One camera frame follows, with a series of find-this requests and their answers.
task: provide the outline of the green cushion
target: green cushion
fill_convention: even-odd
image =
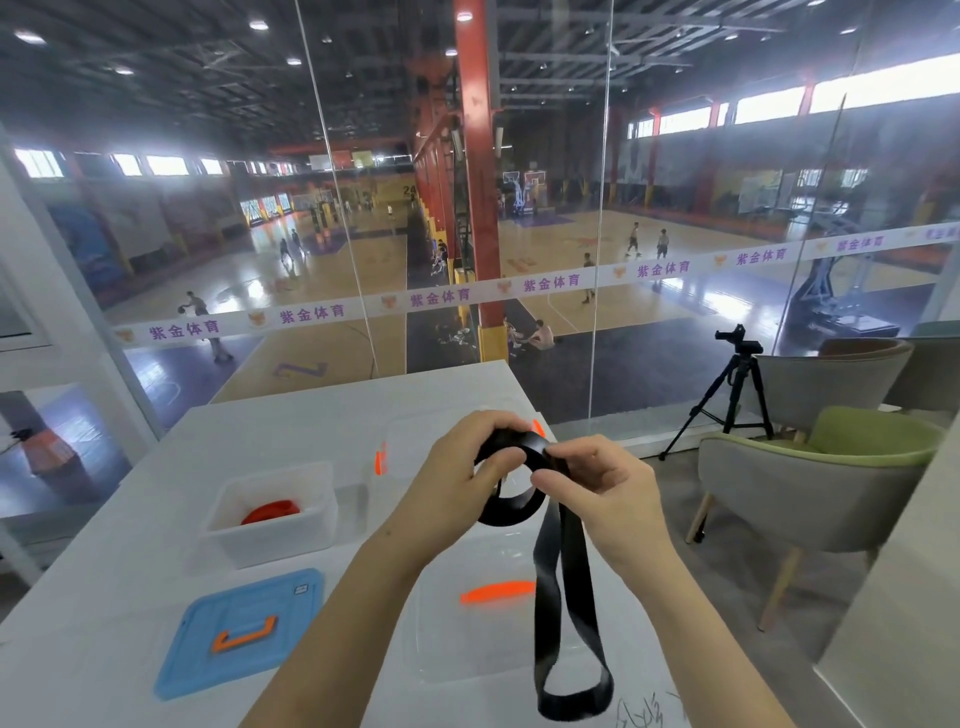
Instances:
[[[820,413],[805,443],[746,440],[724,434],[707,437],[822,463],[903,468],[929,463],[943,440],[944,431],[932,423],[896,412],[828,407]]]

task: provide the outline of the window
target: window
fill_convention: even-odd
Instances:
[[[219,159],[201,158],[200,164],[204,167],[204,171],[208,175],[222,175],[224,173],[224,168],[220,166]]]
[[[143,177],[143,170],[140,169],[140,162],[136,160],[136,155],[113,155],[113,161],[117,163],[125,177]]]
[[[640,139],[643,136],[653,136],[654,135],[654,120],[647,119],[646,121],[636,122],[634,127],[634,139]]]
[[[660,117],[660,134],[693,132],[697,129],[706,129],[710,124],[710,107],[670,113]]]
[[[27,174],[36,179],[62,177],[63,170],[53,152],[42,149],[14,149],[16,158],[27,169]]]
[[[859,109],[960,93],[960,53],[824,81],[813,89],[810,113]]]
[[[734,124],[750,124],[755,121],[782,119],[800,113],[800,102],[804,99],[804,87],[796,86],[773,93],[761,93],[748,96],[736,102]]]
[[[843,178],[840,180],[841,187],[856,187],[867,179],[866,169],[845,169]]]
[[[820,177],[823,175],[822,169],[802,169],[797,178],[798,187],[816,187],[820,184]]]
[[[183,161],[183,157],[152,157],[147,155],[147,165],[150,167],[150,171],[158,177],[190,174],[186,169],[186,162]]]

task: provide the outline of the camera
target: camera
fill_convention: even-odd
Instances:
[[[763,345],[758,341],[744,341],[743,337],[747,335],[747,329],[743,324],[737,324],[733,331],[716,331],[713,338],[718,341],[729,341],[736,348],[737,353],[758,354],[763,353]]]
[[[718,341],[729,341],[731,344],[739,344],[746,335],[747,329],[743,327],[743,324],[737,324],[733,331],[717,331],[713,334],[713,338]]]

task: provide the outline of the finger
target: finger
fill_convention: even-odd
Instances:
[[[474,453],[487,442],[495,429],[509,427],[518,432],[530,429],[530,423],[513,412],[489,409],[471,412],[449,431],[451,440],[470,448]]]
[[[530,476],[534,487],[543,491],[554,500],[558,500],[581,519],[593,508],[599,496],[577,485],[566,475],[556,471],[539,470]]]
[[[612,443],[603,435],[591,435],[565,443],[557,443],[547,448],[547,452],[554,457],[562,457],[564,460],[567,458],[583,458],[582,462],[584,464],[592,458],[593,462],[603,470],[623,468],[636,462],[636,458],[629,452],[617,443]]]
[[[496,488],[497,482],[505,478],[526,462],[527,453],[520,448],[506,448],[495,452],[484,460],[483,465],[474,474],[472,482],[477,489],[488,496]]]

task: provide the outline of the purple floor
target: purple floor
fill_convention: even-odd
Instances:
[[[233,361],[215,364],[210,345],[127,352],[141,386],[153,403],[164,429],[170,429],[190,407],[207,404],[256,349],[260,336],[231,336],[223,340]]]

